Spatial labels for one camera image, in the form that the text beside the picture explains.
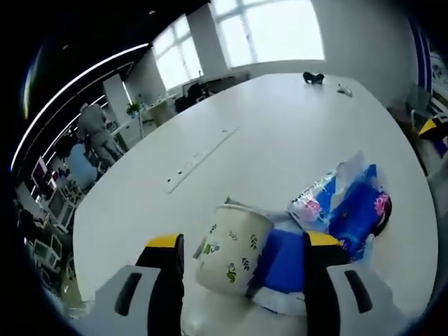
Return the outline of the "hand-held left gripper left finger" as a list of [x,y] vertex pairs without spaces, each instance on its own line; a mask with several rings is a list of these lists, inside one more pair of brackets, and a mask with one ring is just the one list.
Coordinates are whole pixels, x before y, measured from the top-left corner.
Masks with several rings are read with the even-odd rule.
[[148,241],[95,293],[95,335],[181,335],[184,236]]

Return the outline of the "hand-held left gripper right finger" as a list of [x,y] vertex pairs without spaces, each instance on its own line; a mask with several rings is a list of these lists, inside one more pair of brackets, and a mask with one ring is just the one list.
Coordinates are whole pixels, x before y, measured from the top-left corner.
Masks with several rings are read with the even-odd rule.
[[399,335],[403,313],[377,273],[349,260],[340,242],[304,234],[304,295],[308,335]]

